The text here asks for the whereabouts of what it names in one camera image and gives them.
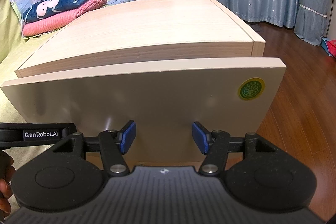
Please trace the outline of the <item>person's left hand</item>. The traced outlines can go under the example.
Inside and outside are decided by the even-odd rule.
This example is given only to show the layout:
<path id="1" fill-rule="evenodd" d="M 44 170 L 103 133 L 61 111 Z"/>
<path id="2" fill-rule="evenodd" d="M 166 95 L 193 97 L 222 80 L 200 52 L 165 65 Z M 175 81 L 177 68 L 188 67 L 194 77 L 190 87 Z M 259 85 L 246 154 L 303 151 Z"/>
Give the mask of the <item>person's left hand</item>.
<path id="1" fill-rule="evenodd" d="M 11 179 L 15 173 L 13 167 L 14 159 L 1 151 L 1 218 L 5 218 L 11 213 L 9 198 L 13 195 L 11 190 Z"/>

